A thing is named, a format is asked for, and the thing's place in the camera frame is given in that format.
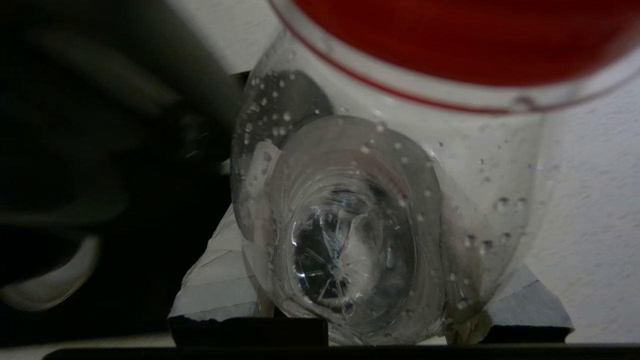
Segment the clear plastic bottle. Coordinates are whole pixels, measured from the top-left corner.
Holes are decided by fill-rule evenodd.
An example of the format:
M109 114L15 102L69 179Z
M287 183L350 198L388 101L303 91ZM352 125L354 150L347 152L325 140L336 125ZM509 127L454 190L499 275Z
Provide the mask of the clear plastic bottle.
M544 84L444 79L339 38L317 4L342 6L272 2L285 26L244 90L244 251L276 305L326 318L333 341L415 343L481 309L536 236L561 138L543 110L629 77L640 54Z

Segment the blurry object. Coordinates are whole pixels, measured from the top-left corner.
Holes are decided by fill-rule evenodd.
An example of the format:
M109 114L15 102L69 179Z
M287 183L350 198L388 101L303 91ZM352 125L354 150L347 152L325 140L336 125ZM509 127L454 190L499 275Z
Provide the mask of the blurry object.
M79 246L69 261L46 274L0 288L0 300L22 311L45 311L71 296L89 279L100 254L97 237L85 234L76 241Z
M0 346L165 331L230 203L236 81L164 1L2 7Z
M27 38L107 96L151 117L180 96L114 49L71 31L32 29Z

